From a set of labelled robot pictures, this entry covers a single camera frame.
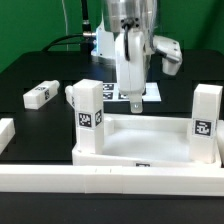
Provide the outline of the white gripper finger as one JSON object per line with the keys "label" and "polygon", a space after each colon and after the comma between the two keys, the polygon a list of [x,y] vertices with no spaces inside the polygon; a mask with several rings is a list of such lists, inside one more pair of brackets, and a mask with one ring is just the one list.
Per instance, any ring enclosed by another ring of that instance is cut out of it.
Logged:
{"label": "white gripper finger", "polygon": [[134,114],[142,113],[143,112],[143,105],[142,105],[142,96],[139,94],[132,94],[129,96],[130,100],[130,108],[131,112]]}

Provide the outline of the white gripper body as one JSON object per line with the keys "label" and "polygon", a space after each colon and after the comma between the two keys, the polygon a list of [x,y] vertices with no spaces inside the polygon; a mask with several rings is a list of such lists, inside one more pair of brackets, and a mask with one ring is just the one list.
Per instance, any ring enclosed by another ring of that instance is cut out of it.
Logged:
{"label": "white gripper body", "polygon": [[142,95],[146,82],[144,34],[124,31],[115,40],[116,78],[121,94]]}

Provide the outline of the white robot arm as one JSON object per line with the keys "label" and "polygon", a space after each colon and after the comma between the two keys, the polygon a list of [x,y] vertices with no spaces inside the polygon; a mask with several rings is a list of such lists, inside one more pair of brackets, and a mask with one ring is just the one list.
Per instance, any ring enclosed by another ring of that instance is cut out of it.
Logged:
{"label": "white robot arm", "polygon": [[91,57],[115,66],[119,93],[128,97],[132,113],[143,111],[156,12],[157,0],[102,0]]}

